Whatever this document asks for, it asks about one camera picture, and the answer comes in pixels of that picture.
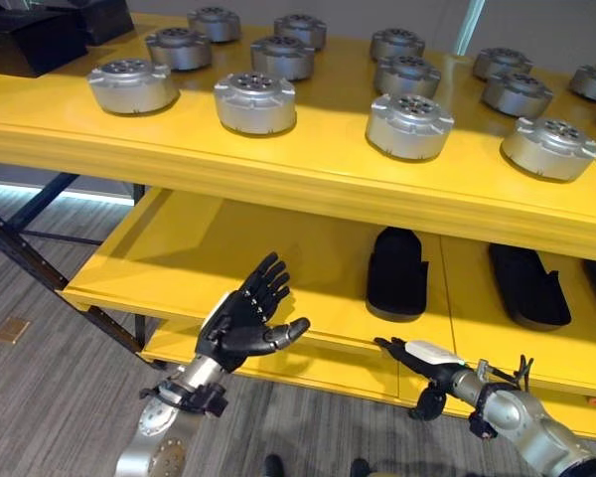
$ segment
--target black box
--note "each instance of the black box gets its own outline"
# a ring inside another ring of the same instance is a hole
[[[87,45],[101,45],[134,29],[125,0],[34,0],[33,8],[73,14]]]
[[[0,12],[0,74],[35,78],[87,53],[70,15]]]

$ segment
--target robotic arm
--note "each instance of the robotic arm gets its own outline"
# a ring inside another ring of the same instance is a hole
[[[470,430],[481,438],[498,434],[508,439],[523,459],[547,477],[596,477],[596,457],[567,427],[554,420],[540,401],[519,386],[529,370],[521,360],[521,370],[510,377],[482,360],[475,371],[452,353],[423,341],[387,341],[375,338],[396,360],[429,380],[419,397],[413,418],[438,417],[449,394],[475,410]],[[505,382],[488,382],[492,371]]]
[[[249,356],[275,353],[310,326],[307,318],[273,328],[265,323],[289,294],[285,263],[270,254],[243,285],[223,297],[204,323],[196,356],[152,390],[137,430],[117,461],[115,477],[179,477],[186,450],[206,414],[221,416],[227,401],[222,376]]]

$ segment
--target shoe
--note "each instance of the shoe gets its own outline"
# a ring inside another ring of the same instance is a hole
[[[350,477],[369,477],[371,474],[371,468],[369,467],[369,463],[366,462],[364,459],[356,459],[351,464],[351,474]]]
[[[285,477],[285,469],[282,460],[276,454],[269,454],[265,457],[262,477]]]

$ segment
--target round metal housing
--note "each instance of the round metal housing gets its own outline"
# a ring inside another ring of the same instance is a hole
[[[221,123],[247,134],[272,134],[292,127],[295,94],[287,79],[260,72],[230,74],[215,84]]]
[[[386,154],[427,159],[444,147],[454,120],[439,104],[417,94],[384,94],[371,105],[367,139]]]
[[[510,48],[485,48],[475,60],[473,75],[487,80],[497,73],[529,73],[532,62],[521,52]]]
[[[525,73],[500,73],[488,78],[482,101],[510,116],[539,117],[554,94]]]
[[[313,47],[297,38],[272,35],[251,44],[251,67],[290,81],[303,80],[314,72]]]
[[[581,96],[596,101],[596,66],[585,65],[576,70],[569,88]]]
[[[596,157],[596,142],[558,119],[521,117],[501,147],[519,167],[559,181],[576,179]]]
[[[146,37],[150,58],[171,70],[196,70],[212,62],[210,40],[188,28],[165,28]]]
[[[370,53],[374,62],[382,57],[421,57],[425,46],[425,42],[413,32],[401,28],[387,28],[373,33]]]
[[[193,32],[207,36],[212,43],[233,42],[240,38],[238,15],[222,7],[203,7],[188,14]]]
[[[322,50],[327,41],[327,25],[310,15],[286,15],[274,20],[274,34],[294,37],[309,47]]]
[[[87,80],[99,105],[110,112],[154,111],[179,96],[168,66],[136,58],[115,60],[95,68]]]
[[[421,57],[400,56],[380,58],[375,69],[373,85],[380,93],[406,93],[433,97],[441,73]]]

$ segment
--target yellow shelving unit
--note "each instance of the yellow shelving unit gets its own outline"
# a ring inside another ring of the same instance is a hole
[[[220,125],[212,87],[248,70],[249,44],[270,29],[245,28],[213,47],[211,68],[176,73],[181,97],[142,117],[107,114],[84,79],[96,65],[146,57],[143,37],[185,18],[137,15],[136,32],[38,79],[0,76],[0,162],[63,170],[173,190],[452,237],[596,259],[596,161],[576,181],[536,180],[502,158],[515,120],[480,103],[472,60],[427,52],[442,72],[434,97],[455,117],[434,160],[407,163],[365,139],[375,98],[368,41],[331,38],[315,74],[296,83],[291,132],[251,138]],[[546,115],[596,138],[596,104],[567,91],[568,76],[539,69],[552,89]]]
[[[276,320],[307,316],[302,339],[378,356],[375,336],[427,339],[453,349],[439,237],[420,234],[430,261],[428,306],[411,323],[391,323],[365,306],[367,268],[382,227],[198,194],[152,189],[101,246],[62,296],[200,324],[271,250],[287,262],[289,299]]]
[[[424,57],[442,72],[434,99],[455,128],[431,161],[385,157],[365,139],[375,98],[369,43],[341,38],[328,39],[314,76],[296,83],[295,128],[264,139],[233,134],[220,125],[212,88],[249,70],[248,46],[265,28],[213,46],[211,68],[175,73],[181,97],[167,110],[107,114],[88,89],[90,70],[146,58],[147,34],[186,24],[134,20],[135,32],[51,74],[0,76],[0,162],[167,189],[153,189],[131,212],[62,292],[66,299],[161,318],[142,355],[186,363],[201,320],[276,249],[293,294],[275,319],[306,315],[313,326],[289,351],[247,361],[243,374],[410,405],[423,380],[384,356],[374,336],[426,339],[508,370],[526,353],[536,357],[534,392],[548,410],[596,437],[596,408],[584,396],[596,396],[596,299],[571,258],[596,259],[596,161],[567,184],[518,170],[499,152],[515,120],[480,103],[485,84],[471,75],[472,60],[433,52]],[[569,92],[568,76],[533,74],[554,92],[545,115],[596,139],[596,104]],[[365,308],[369,254],[385,225],[420,231],[431,263],[428,308],[412,323]],[[561,270],[573,324],[554,333],[516,327],[484,264],[489,241],[568,255],[541,257]],[[454,400],[447,409],[469,411]]]
[[[547,270],[560,272],[572,322],[555,331],[534,332],[507,317],[487,243],[441,240],[457,354],[474,364],[494,356],[495,365],[506,371],[526,354],[534,358],[530,375],[535,386],[596,396],[596,295],[581,260],[539,254]]]
[[[486,243],[418,234],[430,261],[427,311],[411,323],[391,323],[371,315],[364,302],[369,255],[381,229],[155,188],[61,294],[81,308],[162,318],[142,356],[187,363],[216,302],[275,249],[292,274],[292,295],[274,322],[304,315],[312,327],[290,350],[248,360],[242,374],[412,405],[426,383],[376,347],[374,336],[425,339],[473,365],[488,358],[507,371],[528,353],[535,357],[532,385],[548,408],[596,437],[596,409],[585,401],[596,397],[596,298],[580,260],[543,258],[561,271],[574,321],[537,333],[516,326],[503,311]],[[454,399],[447,411],[469,413]]]

